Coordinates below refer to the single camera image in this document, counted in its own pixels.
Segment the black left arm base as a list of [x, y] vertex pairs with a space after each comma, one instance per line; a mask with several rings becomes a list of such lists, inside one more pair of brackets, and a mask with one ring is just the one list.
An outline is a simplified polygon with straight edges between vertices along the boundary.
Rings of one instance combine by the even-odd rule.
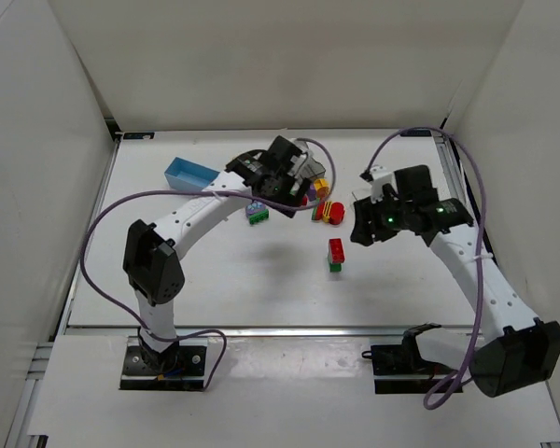
[[119, 389], [203, 391], [206, 354], [204, 343], [177, 343], [163, 353], [151, 353], [139, 341], [130, 341], [122, 362]]

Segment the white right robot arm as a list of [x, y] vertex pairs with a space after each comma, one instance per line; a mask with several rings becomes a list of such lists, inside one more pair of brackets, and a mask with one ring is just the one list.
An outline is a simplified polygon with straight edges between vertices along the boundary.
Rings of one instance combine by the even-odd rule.
[[442, 199], [430, 171], [417, 165], [361, 174], [368, 196], [354, 201], [354, 244], [370, 246], [409, 231], [448, 269], [474, 314], [469, 339], [436, 323], [407, 329], [400, 344], [369, 352], [382, 374], [442, 374], [445, 394], [471, 380], [490, 398], [549, 380], [560, 357], [560, 324], [526, 305], [483, 248], [482, 229], [457, 198]]

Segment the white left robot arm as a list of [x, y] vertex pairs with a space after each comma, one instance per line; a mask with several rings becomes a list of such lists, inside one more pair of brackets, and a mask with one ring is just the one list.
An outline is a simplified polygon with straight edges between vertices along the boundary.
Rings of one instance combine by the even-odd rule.
[[179, 364], [173, 300], [185, 285], [181, 267], [189, 250], [222, 220], [256, 198], [293, 217], [325, 168], [304, 143], [276, 137], [268, 149], [232, 159], [216, 178], [170, 214], [128, 229], [123, 270], [134, 290], [142, 327], [141, 358], [154, 371]]

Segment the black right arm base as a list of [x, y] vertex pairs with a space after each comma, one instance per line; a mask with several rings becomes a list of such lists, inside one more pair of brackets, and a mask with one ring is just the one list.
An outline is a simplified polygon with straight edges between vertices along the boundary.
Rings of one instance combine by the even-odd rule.
[[412, 367], [401, 345], [373, 344], [361, 353], [371, 363], [376, 395], [425, 395], [452, 369], [425, 362]]

